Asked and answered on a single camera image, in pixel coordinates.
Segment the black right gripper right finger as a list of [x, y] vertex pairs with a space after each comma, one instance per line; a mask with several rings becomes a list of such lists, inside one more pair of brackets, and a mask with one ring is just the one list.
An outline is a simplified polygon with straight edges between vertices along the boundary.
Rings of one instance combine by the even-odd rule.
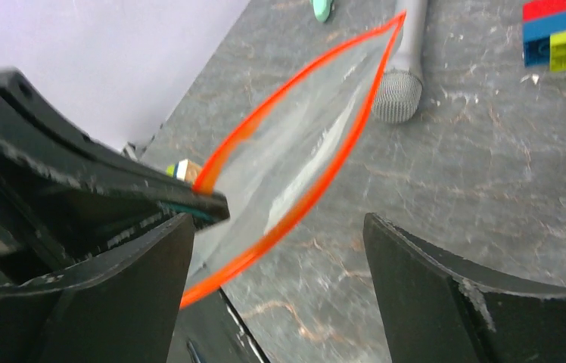
[[362, 229], [394, 362], [566, 362], [566, 287], [479, 265], [376, 213]]

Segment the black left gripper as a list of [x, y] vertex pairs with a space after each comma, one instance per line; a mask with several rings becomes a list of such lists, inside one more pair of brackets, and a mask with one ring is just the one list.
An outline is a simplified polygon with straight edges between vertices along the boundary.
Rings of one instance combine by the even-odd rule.
[[195, 192], [100, 144], [19, 70], [0, 70], [0, 270], [10, 280], [69, 268], [180, 214], [194, 236], [230, 216], [223, 194]]

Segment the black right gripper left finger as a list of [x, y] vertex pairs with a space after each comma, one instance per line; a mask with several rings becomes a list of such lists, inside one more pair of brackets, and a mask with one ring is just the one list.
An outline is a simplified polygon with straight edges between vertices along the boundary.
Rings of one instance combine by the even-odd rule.
[[164, 362], [194, 239], [180, 214], [61, 271], [0, 287], [0, 362]]

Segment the clear zip bag orange zipper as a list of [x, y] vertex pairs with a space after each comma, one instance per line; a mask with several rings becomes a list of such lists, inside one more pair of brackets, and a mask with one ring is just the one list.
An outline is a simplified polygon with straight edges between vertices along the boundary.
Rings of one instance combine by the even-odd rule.
[[406, 12], [308, 63], [213, 152], [192, 186], [230, 216], [196, 234], [182, 306], [267, 254], [313, 208], [365, 129]]

